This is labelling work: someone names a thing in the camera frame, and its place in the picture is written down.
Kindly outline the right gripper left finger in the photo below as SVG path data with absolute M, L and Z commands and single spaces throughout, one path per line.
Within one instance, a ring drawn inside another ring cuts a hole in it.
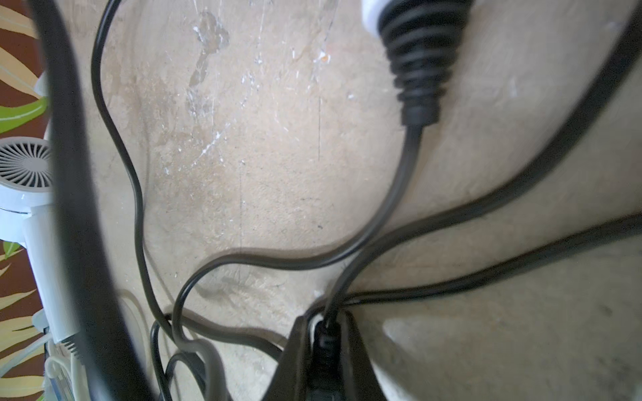
M 309 320 L 297 317 L 274 376 L 262 400 L 297 401 L 307 399 L 310 359 Z

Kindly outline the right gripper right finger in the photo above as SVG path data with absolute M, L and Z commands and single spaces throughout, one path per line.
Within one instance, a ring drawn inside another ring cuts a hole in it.
M 339 314 L 341 326 L 340 372 L 346 400 L 386 401 L 369 354 L 351 312 Z

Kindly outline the large white hair dryer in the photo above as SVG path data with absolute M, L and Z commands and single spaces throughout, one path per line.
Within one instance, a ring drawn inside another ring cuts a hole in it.
M 60 255 L 47 140 L 1 139 L 1 240 L 25 247 L 53 341 L 78 359 L 80 326 Z

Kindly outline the white hair dryer far left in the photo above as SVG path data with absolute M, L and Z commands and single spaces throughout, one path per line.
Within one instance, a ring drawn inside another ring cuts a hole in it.
M 401 123 L 438 122 L 473 2 L 466 0 L 363 1 L 362 23 L 386 50 L 400 93 Z

